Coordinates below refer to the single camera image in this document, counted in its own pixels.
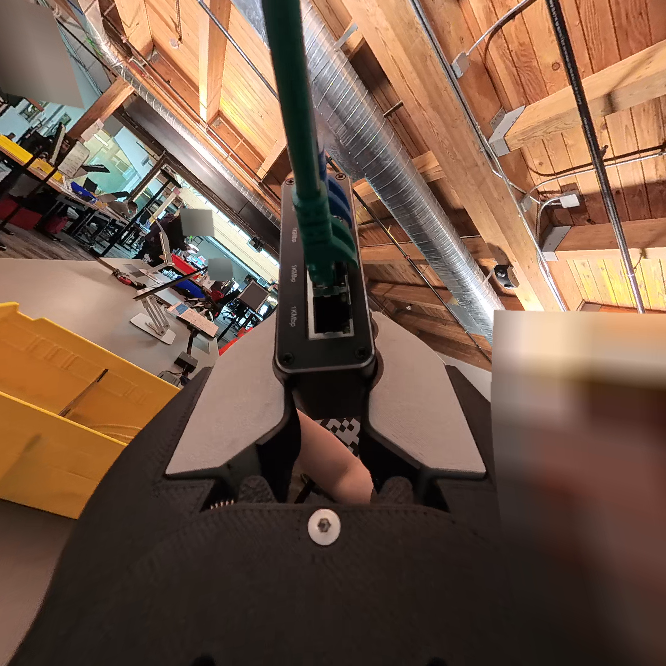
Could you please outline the computer monitor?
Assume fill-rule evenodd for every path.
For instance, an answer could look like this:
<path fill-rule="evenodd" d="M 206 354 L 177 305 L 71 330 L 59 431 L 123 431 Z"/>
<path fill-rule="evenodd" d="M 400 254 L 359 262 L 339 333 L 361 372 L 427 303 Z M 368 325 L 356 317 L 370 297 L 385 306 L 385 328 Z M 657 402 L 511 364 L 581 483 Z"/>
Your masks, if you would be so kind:
<path fill-rule="evenodd" d="M 250 281 L 237 296 L 238 302 L 242 303 L 248 309 L 259 312 L 267 301 L 270 292 L 256 281 Z"/>

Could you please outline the yellow plastic bin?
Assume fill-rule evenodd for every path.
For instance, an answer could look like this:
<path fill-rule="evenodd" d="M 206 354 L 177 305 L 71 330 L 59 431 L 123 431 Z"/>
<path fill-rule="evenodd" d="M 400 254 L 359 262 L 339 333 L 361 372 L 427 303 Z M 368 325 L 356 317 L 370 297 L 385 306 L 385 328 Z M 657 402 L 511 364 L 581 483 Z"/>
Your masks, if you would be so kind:
<path fill-rule="evenodd" d="M 105 368 L 79 406 L 58 416 Z M 1 304 L 1 498 L 77 519 L 177 390 L 16 302 Z"/>

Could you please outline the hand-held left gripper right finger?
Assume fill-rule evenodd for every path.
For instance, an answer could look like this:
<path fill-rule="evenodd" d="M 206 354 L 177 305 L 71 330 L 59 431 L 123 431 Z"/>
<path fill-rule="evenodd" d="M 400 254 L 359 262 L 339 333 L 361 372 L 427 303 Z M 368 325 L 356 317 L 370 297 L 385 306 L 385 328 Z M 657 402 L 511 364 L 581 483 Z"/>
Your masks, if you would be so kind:
<path fill-rule="evenodd" d="M 468 421 L 444 361 L 419 338 L 374 312 L 378 378 L 362 425 L 379 444 L 436 475 L 484 475 Z"/>

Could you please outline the black divider panel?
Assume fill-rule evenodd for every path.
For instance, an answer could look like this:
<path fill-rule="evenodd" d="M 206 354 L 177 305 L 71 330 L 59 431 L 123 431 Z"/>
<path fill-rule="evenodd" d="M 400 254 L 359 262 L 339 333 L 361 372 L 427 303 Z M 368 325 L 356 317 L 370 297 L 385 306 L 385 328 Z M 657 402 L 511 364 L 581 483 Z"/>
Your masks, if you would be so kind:
<path fill-rule="evenodd" d="M 105 368 L 88 386 L 76 395 L 59 413 L 58 416 L 66 418 L 79 404 L 95 389 L 107 375 L 109 369 Z"/>

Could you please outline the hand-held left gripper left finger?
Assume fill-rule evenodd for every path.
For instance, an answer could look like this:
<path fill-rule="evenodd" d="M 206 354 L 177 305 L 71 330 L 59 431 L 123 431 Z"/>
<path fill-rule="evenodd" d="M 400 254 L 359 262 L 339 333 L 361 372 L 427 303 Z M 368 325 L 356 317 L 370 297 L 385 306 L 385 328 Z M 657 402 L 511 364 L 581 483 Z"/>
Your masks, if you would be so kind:
<path fill-rule="evenodd" d="M 269 441 L 296 417 L 274 370 L 276 324 L 260 324 L 215 363 L 166 476 L 258 476 Z"/>

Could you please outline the red crates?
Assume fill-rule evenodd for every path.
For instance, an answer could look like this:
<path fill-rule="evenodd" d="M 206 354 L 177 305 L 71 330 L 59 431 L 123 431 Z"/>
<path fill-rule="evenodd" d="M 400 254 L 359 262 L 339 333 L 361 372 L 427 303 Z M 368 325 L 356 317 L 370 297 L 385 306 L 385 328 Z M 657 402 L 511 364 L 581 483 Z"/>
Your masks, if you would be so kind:
<path fill-rule="evenodd" d="M 24 230 L 34 230 L 42 215 L 38 212 L 31 211 L 19 205 L 19 201 L 12 196 L 4 196 L 1 198 L 1 222 L 9 219 L 10 224 Z M 62 214 L 50 215 L 44 225 L 43 229 L 50 234 L 60 233 L 69 221 L 68 216 Z"/>

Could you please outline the black ethernet switch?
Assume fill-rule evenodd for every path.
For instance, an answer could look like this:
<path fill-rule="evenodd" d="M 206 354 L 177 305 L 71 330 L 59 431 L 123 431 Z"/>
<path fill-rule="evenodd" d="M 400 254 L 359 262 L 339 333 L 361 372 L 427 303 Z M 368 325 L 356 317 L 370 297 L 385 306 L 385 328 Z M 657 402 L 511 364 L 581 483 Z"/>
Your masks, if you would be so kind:
<path fill-rule="evenodd" d="M 377 358 L 360 251 L 357 266 L 335 269 L 329 293 L 315 287 L 304 260 L 294 189 L 292 177 L 282 183 L 274 367 L 312 419 L 362 421 Z"/>

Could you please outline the row of yellow storage bins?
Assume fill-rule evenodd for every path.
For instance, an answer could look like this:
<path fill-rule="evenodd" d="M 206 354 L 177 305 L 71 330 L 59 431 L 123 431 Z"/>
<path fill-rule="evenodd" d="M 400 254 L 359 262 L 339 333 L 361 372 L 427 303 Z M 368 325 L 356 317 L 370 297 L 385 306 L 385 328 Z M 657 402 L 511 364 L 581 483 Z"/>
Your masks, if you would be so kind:
<path fill-rule="evenodd" d="M 5 135 L 1 135 L 1 152 L 21 165 L 26 164 L 30 158 L 33 157 L 29 151 L 25 150 Z M 37 158 L 32 165 L 29 166 L 29 173 L 36 176 L 38 179 L 43 180 L 52 169 L 53 165 L 49 162 L 49 155 L 46 151 L 42 151 L 37 155 Z"/>

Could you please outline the black white checkered fabric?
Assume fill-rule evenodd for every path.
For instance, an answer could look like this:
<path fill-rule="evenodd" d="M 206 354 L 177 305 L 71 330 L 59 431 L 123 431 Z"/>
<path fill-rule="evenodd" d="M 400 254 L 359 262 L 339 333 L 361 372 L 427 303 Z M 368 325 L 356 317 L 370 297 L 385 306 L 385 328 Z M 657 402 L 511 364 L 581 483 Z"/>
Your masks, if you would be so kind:
<path fill-rule="evenodd" d="M 341 441 L 354 456 L 359 457 L 361 423 L 356 418 L 325 418 L 315 420 Z"/>

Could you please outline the black ceiling pipe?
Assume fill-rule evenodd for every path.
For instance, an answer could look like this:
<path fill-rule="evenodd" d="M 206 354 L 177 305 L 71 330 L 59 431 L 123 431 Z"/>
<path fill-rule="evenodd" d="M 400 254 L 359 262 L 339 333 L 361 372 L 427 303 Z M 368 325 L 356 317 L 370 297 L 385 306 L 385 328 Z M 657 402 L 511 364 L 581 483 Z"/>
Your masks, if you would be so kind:
<path fill-rule="evenodd" d="M 629 247 L 623 231 L 613 191 L 607 176 L 604 158 L 601 153 L 601 147 L 595 131 L 593 117 L 589 108 L 582 78 L 579 73 L 578 64 L 575 59 L 575 53 L 564 19 L 562 6 L 559 1 L 546 1 L 545 4 L 554 30 L 555 39 L 560 50 L 563 66 L 570 82 L 571 91 L 578 110 L 579 120 L 581 121 L 583 136 L 586 140 L 607 218 L 612 226 L 619 248 L 623 268 L 633 295 L 633 301 L 637 312 L 645 314 L 645 305 L 637 282 L 635 269 L 631 262 Z"/>

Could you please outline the white laptop stand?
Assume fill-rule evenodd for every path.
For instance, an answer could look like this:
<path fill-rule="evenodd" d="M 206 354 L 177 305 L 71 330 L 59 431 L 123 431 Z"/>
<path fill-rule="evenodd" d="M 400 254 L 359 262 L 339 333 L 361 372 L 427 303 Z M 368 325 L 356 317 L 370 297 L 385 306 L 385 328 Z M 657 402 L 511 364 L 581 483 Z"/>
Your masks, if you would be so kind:
<path fill-rule="evenodd" d="M 129 323 L 140 329 L 165 345 L 173 344 L 176 334 L 170 327 L 170 318 L 155 296 L 141 295 L 138 302 L 144 308 L 143 312 L 133 316 Z"/>

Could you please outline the person's right forearm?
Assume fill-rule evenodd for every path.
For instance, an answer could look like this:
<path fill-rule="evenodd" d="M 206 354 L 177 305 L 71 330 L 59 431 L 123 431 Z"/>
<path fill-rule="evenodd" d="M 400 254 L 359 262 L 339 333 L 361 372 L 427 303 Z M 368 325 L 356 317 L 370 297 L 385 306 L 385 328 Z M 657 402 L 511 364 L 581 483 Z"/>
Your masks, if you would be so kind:
<path fill-rule="evenodd" d="M 337 503 L 369 504 L 374 490 L 369 470 L 332 432 L 300 410 L 297 414 L 300 468 Z"/>

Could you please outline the wide spiral metal duct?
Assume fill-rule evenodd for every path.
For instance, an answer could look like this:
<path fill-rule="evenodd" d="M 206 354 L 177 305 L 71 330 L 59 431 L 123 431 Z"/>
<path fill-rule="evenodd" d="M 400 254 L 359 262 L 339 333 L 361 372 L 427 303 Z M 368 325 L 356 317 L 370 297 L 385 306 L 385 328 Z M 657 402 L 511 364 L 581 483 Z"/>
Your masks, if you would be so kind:
<path fill-rule="evenodd" d="M 345 165 L 358 168 L 418 247 L 471 332 L 492 344 L 494 313 L 504 308 L 499 297 L 313 4 L 299 4 L 314 106 L 348 155 Z"/>

